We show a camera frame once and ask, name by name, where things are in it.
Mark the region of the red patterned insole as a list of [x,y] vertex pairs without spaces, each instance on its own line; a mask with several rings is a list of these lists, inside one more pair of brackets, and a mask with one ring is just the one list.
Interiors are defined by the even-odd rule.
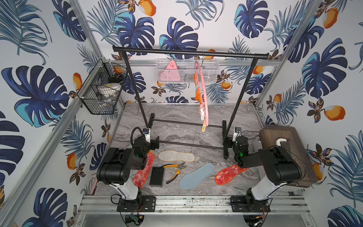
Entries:
[[238,165],[230,166],[225,169],[222,169],[215,176],[215,183],[217,185],[225,185],[231,182],[237,175],[247,171],[248,168],[241,168]]
[[139,189],[141,189],[143,187],[143,185],[145,184],[146,180],[148,179],[149,176],[149,172],[152,168],[152,165],[154,163],[155,160],[155,154],[150,151],[147,154],[147,162],[146,165],[144,167],[143,170],[139,170],[137,172],[137,174],[135,175],[134,179],[133,179],[133,183],[135,186],[137,186]]

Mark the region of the beige yellow-edged insole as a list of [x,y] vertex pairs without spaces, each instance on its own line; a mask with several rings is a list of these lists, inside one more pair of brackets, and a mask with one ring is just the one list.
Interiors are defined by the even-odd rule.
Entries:
[[158,154],[158,158],[166,162],[194,162],[195,156],[192,153],[178,152],[175,150],[165,150]]

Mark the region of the light blue insole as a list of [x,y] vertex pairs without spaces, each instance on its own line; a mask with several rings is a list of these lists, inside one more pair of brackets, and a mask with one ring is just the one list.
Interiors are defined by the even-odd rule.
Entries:
[[202,181],[212,175],[215,171],[215,166],[212,163],[207,163],[199,169],[185,175],[179,182],[179,187],[185,190],[193,189]]

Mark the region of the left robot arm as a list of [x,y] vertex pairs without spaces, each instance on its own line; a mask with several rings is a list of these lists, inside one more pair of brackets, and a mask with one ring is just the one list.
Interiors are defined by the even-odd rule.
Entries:
[[140,189],[148,179],[158,143],[150,139],[151,128],[136,127],[130,135],[131,148],[109,148],[98,166],[99,182],[110,185],[120,197],[118,212],[154,212],[156,197],[142,195]]

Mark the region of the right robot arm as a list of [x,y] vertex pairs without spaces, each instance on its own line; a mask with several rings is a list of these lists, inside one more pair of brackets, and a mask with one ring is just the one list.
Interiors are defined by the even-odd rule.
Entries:
[[238,137],[233,142],[234,166],[221,170],[215,177],[217,185],[231,182],[237,175],[252,167],[263,167],[265,175],[254,187],[249,188],[244,196],[231,196],[233,212],[270,211],[270,196],[281,187],[300,181],[305,177],[306,167],[303,161],[300,165],[294,159],[294,153],[281,146],[287,139],[277,139],[276,145],[261,148],[257,152],[248,153],[248,139]]

